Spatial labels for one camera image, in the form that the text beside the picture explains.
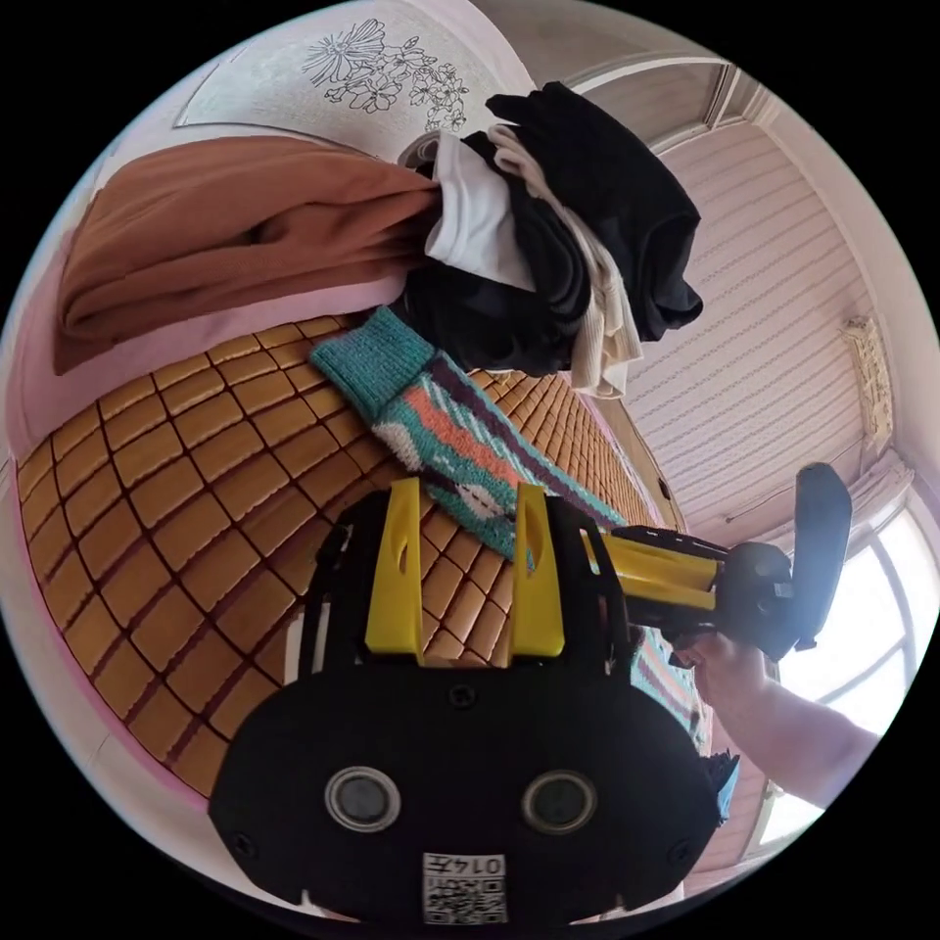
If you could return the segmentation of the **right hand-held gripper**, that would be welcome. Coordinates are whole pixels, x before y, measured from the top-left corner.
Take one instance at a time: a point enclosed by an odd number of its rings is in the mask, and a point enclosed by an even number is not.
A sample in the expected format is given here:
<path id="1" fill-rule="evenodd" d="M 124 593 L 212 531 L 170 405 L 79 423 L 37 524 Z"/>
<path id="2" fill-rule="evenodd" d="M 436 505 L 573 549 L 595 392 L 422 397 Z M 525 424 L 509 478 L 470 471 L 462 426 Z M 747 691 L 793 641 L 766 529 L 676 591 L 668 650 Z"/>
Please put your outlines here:
<path id="1" fill-rule="evenodd" d="M 788 623 L 788 557 L 756 542 L 734 548 L 643 526 L 603 532 L 601 542 L 625 597 L 631 625 L 659 631 L 679 649 L 721 634 L 779 660 L 798 642 Z"/>

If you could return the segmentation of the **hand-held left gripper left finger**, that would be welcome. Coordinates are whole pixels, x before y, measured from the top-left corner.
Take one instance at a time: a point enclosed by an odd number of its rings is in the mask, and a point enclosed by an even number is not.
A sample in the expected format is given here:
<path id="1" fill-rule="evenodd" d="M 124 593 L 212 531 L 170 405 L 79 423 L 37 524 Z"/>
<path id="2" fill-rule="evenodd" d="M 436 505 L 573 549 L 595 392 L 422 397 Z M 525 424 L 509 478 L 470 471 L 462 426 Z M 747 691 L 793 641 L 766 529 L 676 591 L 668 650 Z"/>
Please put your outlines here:
<path id="1" fill-rule="evenodd" d="M 419 481 L 398 480 L 389 489 L 365 629 L 373 655 L 423 654 L 420 537 Z"/>

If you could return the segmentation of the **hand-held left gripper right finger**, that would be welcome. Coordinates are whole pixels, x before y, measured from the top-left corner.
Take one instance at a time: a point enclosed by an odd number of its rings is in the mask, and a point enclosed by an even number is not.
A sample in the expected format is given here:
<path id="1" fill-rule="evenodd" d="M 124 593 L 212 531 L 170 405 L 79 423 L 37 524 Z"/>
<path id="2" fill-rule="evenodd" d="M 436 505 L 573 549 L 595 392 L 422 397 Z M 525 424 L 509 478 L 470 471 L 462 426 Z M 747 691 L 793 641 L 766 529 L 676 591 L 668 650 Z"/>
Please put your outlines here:
<path id="1" fill-rule="evenodd" d="M 546 496 L 541 487 L 521 483 L 517 488 L 509 656 L 556 658 L 564 642 Z"/>

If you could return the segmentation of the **person's right hand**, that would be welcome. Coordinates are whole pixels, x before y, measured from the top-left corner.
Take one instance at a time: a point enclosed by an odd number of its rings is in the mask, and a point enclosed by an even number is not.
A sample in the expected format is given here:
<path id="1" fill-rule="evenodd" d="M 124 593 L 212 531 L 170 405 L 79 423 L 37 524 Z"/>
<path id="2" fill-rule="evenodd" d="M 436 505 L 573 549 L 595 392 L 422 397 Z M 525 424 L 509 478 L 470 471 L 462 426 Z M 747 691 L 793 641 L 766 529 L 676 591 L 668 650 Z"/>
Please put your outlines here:
<path id="1" fill-rule="evenodd" d="M 772 683 L 759 649 L 722 634 L 703 634 L 674 653 L 691 670 L 701 698 L 727 729 L 766 710 Z"/>

